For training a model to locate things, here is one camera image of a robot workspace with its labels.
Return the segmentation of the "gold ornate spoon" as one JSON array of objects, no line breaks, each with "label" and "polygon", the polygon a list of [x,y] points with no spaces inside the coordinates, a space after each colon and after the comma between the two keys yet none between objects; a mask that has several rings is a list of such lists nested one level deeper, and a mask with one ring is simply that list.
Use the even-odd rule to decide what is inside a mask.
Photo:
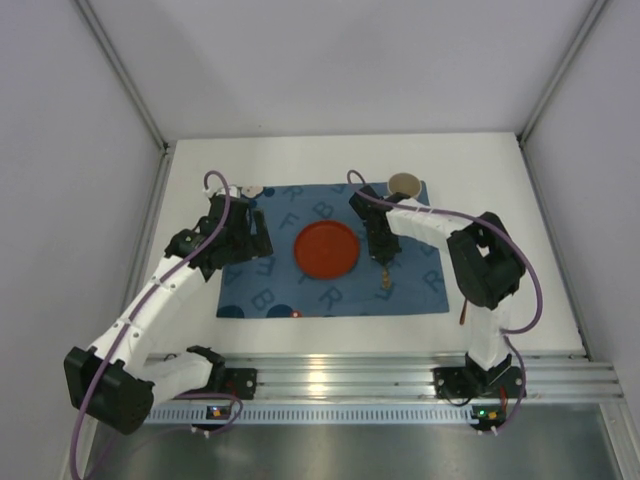
[{"label": "gold ornate spoon", "polygon": [[392,281],[390,277],[390,272],[387,264],[382,266],[382,288],[385,290],[389,290],[391,288]]}]

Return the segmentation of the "red round plastic plate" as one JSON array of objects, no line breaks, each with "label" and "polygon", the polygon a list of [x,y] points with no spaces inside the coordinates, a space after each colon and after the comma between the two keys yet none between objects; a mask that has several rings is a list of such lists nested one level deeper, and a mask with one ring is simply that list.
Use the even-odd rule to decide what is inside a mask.
[{"label": "red round plastic plate", "polygon": [[357,264],[360,242],[344,223],[322,220],[304,227],[297,235],[293,255],[307,276],[333,280],[348,274]]}]

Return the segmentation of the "blue letter-print cloth napkin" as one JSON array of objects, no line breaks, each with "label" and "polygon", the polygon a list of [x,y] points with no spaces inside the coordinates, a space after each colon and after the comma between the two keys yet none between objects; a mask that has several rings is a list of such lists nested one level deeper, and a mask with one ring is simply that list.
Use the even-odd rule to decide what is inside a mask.
[{"label": "blue letter-print cloth napkin", "polygon": [[[273,245],[269,257],[229,266],[222,273],[220,318],[403,316],[446,313],[449,302],[437,249],[402,237],[402,252],[389,264],[391,288],[382,288],[382,266],[369,256],[363,222],[347,184],[245,186],[240,193],[265,214]],[[355,267],[333,280],[305,275],[293,246],[307,225],[334,220],[360,242]]]}]

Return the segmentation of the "beige paper cup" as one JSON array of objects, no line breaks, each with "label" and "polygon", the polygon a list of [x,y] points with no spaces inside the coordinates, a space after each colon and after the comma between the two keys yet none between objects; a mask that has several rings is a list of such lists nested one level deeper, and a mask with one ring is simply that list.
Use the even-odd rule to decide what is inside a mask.
[{"label": "beige paper cup", "polygon": [[388,196],[387,200],[408,200],[412,198],[417,200],[422,192],[421,180],[407,172],[393,174],[387,181]]}]

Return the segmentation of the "copper-coloured fork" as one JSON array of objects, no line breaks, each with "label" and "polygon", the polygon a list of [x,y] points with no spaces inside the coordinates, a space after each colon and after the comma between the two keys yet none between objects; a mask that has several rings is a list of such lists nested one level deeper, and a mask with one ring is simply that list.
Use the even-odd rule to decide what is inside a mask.
[{"label": "copper-coloured fork", "polygon": [[466,315],[467,315],[467,308],[468,308],[468,300],[465,298],[464,302],[463,302],[463,306],[462,306],[462,310],[460,313],[460,317],[459,317],[459,325],[463,326],[466,322]]}]

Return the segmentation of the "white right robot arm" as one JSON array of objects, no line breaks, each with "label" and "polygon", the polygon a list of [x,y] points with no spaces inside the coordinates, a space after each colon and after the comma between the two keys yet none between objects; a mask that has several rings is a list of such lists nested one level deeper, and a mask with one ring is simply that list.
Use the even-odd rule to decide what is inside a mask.
[{"label": "white right robot arm", "polygon": [[502,331],[525,264],[500,218],[491,212],[468,219],[438,214],[401,193],[381,197],[370,185],[356,190],[349,205],[364,224],[369,256],[382,267],[402,252],[402,237],[449,257],[471,327],[469,361],[484,371],[503,364],[509,348]]}]

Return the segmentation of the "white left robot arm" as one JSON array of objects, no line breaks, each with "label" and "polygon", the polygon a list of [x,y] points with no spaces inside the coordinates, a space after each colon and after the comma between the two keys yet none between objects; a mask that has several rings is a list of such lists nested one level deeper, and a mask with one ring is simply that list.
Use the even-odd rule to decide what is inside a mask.
[{"label": "white left robot arm", "polygon": [[150,280],[114,324],[64,359],[72,405],[123,435],[139,429],[153,407],[181,395],[229,394],[225,359],[208,347],[147,362],[181,307],[215,272],[273,253],[261,209],[222,194],[209,202],[195,228],[171,238]]}]

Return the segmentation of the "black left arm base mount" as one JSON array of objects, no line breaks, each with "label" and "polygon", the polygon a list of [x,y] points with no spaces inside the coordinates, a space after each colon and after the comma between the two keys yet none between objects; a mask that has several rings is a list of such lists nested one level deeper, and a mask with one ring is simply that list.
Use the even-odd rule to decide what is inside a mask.
[{"label": "black left arm base mount", "polygon": [[197,395],[212,398],[214,394],[229,394],[241,400],[254,398],[258,374],[256,369],[228,367],[225,358],[208,347],[191,346],[186,352],[206,359],[212,368],[203,387],[182,392],[177,398],[195,398]]}]

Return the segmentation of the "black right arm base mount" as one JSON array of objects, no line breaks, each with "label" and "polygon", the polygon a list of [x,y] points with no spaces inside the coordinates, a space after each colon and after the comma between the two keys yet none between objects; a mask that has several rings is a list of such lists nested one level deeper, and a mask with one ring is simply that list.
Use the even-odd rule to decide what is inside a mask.
[{"label": "black right arm base mount", "polygon": [[484,370],[466,355],[463,366],[438,367],[433,370],[434,387],[438,399],[455,404],[472,400],[515,400],[524,385],[523,370],[513,365],[513,355],[508,354],[497,366]]}]

